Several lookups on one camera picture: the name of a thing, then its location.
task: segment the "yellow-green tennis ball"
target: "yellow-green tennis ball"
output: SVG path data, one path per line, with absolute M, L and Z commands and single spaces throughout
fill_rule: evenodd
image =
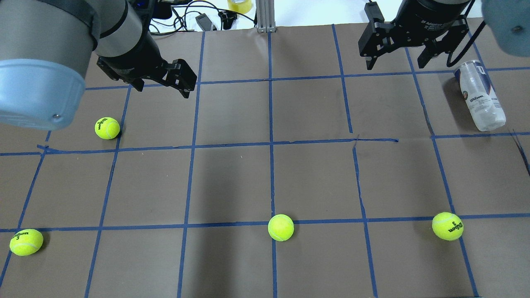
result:
M 434 234 L 444 240 L 456 240 L 462 236 L 464 225 L 460 218 L 453 213 L 442 212 L 432 219 Z
M 285 241 L 293 235 L 295 225 L 293 220 L 285 215 L 278 214 L 269 220 L 269 235 L 276 241 Z
M 43 240 L 44 238 L 39 231 L 26 229 L 11 238 L 9 248 L 17 256 L 29 256 L 40 249 Z
M 113 139 L 120 133 L 120 124 L 114 118 L 103 117 L 96 122 L 94 130 L 102 139 Z

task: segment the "metal bracket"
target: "metal bracket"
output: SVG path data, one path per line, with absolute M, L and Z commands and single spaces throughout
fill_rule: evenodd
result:
M 259 33 L 276 32 L 274 0 L 256 0 L 257 30 Z

